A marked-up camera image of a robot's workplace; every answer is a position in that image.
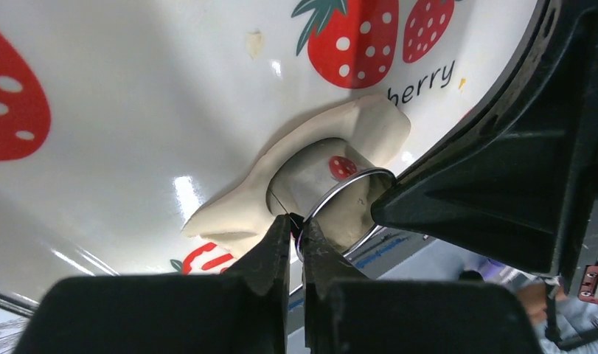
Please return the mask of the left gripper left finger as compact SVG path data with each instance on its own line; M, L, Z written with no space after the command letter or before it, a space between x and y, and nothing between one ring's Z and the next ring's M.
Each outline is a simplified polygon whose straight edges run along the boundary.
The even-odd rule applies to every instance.
M55 284L17 353L284 353L292 219L222 274L71 277Z

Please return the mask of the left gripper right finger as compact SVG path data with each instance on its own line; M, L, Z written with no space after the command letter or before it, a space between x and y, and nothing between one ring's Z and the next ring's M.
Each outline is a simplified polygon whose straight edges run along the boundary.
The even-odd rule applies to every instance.
M300 249L305 344L312 353L540 353L529 317L500 285L371 280L317 222Z

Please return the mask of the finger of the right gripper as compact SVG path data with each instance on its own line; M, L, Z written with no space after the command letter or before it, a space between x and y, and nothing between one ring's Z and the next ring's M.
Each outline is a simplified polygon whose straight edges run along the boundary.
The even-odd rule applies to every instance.
M598 173L598 1L542 1L509 79L372 205L529 273L577 267Z

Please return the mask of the metal round cookie cutter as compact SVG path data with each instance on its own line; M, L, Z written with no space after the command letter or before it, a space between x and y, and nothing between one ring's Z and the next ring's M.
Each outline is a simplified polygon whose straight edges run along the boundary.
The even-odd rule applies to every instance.
M376 233L371 205L395 182L343 139L323 139L301 149L268 185L268 209L316 221L336 251L347 256Z

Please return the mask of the white dough piece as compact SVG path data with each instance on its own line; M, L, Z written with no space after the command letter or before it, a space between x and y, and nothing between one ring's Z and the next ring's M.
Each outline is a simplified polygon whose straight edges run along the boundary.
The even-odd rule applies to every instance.
M409 118L379 94L324 111L275 142L233 190L197 209L181 235L212 240L241 257L262 239L273 222L265 192L274 174L302 148L337 138L369 162L385 167L402 150L410 130Z

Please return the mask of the strawberry pattern rectangular tray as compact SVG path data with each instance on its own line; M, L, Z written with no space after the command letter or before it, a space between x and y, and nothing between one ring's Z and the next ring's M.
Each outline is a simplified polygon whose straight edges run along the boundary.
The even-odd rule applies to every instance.
M283 136L401 173L521 52L540 1L0 1L0 294L222 271L192 222Z

